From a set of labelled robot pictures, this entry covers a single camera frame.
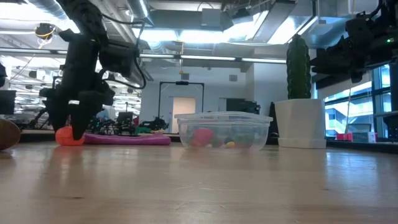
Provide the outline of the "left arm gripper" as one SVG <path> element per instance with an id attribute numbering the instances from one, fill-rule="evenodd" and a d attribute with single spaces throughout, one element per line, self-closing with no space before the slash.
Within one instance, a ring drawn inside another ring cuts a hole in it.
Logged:
<path id="1" fill-rule="evenodd" d="M 60 83 L 40 90 L 55 132 L 65 126 L 72 108 L 73 139 L 80 140 L 102 107 L 114 103 L 115 92 L 103 78 L 107 71 L 105 68 L 96 71 L 95 60 L 87 63 L 67 61 Z"/>

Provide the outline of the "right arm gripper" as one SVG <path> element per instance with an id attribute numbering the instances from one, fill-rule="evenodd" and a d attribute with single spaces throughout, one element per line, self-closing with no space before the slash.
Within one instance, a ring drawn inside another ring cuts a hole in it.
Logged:
<path id="1" fill-rule="evenodd" d="M 372 14 L 360 12 L 346 22 L 346 31 L 349 38 L 349 56 L 351 65 L 348 74 L 352 83 L 358 83 L 363 77 L 365 57 L 368 48 L 374 40 Z M 340 63 L 345 56 L 346 40 L 340 39 L 335 45 L 326 48 L 317 48 L 316 57 L 311 59 L 310 65 L 315 73 L 336 75 L 346 73 L 347 64 Z"/>

